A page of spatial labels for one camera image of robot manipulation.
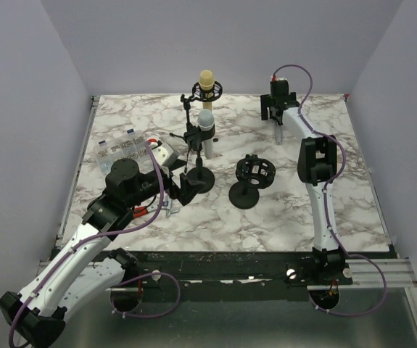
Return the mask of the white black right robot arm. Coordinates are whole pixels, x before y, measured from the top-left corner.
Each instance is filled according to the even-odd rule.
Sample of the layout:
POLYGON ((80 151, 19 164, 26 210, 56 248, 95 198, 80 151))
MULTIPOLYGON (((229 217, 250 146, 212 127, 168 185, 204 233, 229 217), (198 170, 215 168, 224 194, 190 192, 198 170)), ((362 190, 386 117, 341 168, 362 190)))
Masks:
POLYGON ((300 141, 297 174, 310 198, 314 227, 310 277, 316 283, 328 283, 345 268, 345 250, 337 236, 332 202, 333 182, 339 174, 336 139, 316 130, 302 114, 297 95, 289 90, 285 78, 271 79, 270 93, 260 97, 260 111, 262 120, 274 122, 278 145, 285 129, 300 141))

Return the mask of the aluminium extrusion rail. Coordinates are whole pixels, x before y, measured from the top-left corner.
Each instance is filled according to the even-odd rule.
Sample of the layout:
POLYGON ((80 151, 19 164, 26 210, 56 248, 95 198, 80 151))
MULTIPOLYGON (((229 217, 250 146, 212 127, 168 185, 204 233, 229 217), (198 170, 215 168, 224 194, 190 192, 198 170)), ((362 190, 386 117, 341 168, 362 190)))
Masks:
POLYGON ((344 289, 403 289, 416 288, 417 278, 409 259, 372 259, 372 262, 354 259, 347 261, 343 274, 327 276, 323 280, 300 279, 310 291, 326 290, 331 286, 344 289))

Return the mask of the clear plastic screw box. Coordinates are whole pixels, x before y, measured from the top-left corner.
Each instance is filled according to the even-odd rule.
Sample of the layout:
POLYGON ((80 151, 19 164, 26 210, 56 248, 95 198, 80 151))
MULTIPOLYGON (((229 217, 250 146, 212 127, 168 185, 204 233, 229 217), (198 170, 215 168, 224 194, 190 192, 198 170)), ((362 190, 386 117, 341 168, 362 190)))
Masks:
POLYGON ((94 147, 96 162, 101 172, 106 175, 112 165, 121 159, 136 161, 140 166, 150 164, 144 141, 146 137, 141 130, 128 129, 126 133, 109 141, 102 140, 94 147))

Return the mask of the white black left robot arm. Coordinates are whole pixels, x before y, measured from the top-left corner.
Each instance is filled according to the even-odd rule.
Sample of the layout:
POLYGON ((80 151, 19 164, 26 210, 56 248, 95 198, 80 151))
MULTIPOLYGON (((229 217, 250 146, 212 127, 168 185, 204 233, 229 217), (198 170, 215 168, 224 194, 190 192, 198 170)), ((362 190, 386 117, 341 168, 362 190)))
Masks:
POLYGON ((165 195, 187 205, 202 190, 201 182, 185 174, 182 159, 156 154, 152 164, 153 171, 141 173, 132 159, 115 161, 102 194, 90 203, 59 254, 27 286, 2 295, 10 347, 15 334, 24 338, 25 347, 50 347, 84 305, 111 286, 130 286, 136 280, 136 259, 123 249, 111 251, 95 270, 87 266, 117 236, 150 225, 165 195))

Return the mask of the beige microphone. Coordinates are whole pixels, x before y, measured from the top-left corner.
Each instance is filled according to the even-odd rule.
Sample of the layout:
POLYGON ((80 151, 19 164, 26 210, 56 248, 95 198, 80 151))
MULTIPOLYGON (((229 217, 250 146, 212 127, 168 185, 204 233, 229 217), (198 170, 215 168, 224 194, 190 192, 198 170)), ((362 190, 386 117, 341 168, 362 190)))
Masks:
POLYGON ((205 97, 212 96, 212 89, 215 86, 215 76, 210 70, 203 70, 199 74, 199 87, 202 95, 205 97))

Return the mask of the silver grey microphone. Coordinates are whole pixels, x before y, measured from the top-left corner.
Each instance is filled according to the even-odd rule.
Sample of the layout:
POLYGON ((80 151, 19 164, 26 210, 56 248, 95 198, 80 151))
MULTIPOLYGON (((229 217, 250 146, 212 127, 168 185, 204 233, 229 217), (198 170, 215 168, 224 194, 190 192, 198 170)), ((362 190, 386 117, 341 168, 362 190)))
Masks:
POLYGON ((274 123, 274 134, 275 134, 276 144, 281 145, 284 139, 283 125, 279 123, 274 123))

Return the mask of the orange handled adjustable wrench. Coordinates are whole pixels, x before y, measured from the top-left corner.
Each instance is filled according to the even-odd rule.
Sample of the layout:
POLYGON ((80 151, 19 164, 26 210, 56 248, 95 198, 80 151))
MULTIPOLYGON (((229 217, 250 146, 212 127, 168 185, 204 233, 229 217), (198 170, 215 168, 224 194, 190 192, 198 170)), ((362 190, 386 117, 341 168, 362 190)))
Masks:
MULTIPOLYGON (((133 216, 139 218, 147 215, 150 212, 154 212, 158 208, 158 203, 149 206, 136 207, 133 210, 133 216)), ((166 199, 162 203, 162 210, 165 212, 165 217, 169 218, 171 215, 177 214, 180 211, 179 207, 176 207, 172 199, 166 199)))

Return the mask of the white microphone silver mesh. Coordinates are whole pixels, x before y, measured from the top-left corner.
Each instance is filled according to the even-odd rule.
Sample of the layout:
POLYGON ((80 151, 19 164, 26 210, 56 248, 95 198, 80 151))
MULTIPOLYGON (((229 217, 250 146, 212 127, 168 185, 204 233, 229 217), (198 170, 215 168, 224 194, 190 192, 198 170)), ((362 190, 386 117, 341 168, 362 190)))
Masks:
POLYGON ((215 135, 215 118, 211 110, 202 109, 197 117, 198 127, 202 132, 202 148, 205 158, 210 160, 213 156, 213 138, 215 135))

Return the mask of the black front mounting rail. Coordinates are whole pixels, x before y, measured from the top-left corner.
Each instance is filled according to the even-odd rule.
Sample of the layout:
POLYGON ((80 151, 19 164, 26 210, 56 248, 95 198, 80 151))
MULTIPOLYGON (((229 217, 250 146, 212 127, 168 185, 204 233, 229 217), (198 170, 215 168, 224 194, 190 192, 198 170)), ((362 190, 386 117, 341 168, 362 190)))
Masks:
MULTIPOLYGON (((119 302, 127 304, 137 297, 146 302, 172 302, 177 288, 181 300, 192 302, 268 301, 285 299, 306 301, 310 295, 328 300, 325 290, 310 291, 299 282, 323 280, 310 274, 312 252, 131 252, 126 262, 125 278, 150 271, 169 273, 169 278, 144 279, 127 290, 114 292, 119 302)), ((333 288, 334 279, 329 289, 333 288)))

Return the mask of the black shock mount round stand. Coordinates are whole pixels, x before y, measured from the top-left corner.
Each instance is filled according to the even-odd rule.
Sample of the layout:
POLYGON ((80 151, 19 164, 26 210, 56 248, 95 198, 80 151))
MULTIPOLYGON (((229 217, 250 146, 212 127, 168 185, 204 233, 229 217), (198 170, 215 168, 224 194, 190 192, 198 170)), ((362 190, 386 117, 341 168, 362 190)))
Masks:
POLYGON ((256 154, 247 154, 237 162, 235 174, 237 182, 229 189, 229 201, 236 208, 248 210, 258 203, 259 190, 274 182, 276 167, 256 154))

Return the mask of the black round-base clip stand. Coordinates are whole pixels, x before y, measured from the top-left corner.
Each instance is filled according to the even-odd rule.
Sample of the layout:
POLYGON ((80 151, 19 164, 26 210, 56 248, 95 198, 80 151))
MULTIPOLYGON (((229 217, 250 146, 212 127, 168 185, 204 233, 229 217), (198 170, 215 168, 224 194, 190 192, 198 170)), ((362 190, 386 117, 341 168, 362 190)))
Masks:
POLYGON ((205 188, 199 193, 204 194, 210 191, 215 184, 215 176, 213 172, 203 165, 201 156, 202 151, 202 132, 198 126, 191 123, 186 124, 186 132, 183 134, 183 139, 190 150, 197 153, 196 167, 191 169, 186 175, 191 180, 198 180, 205 182, 205 188))

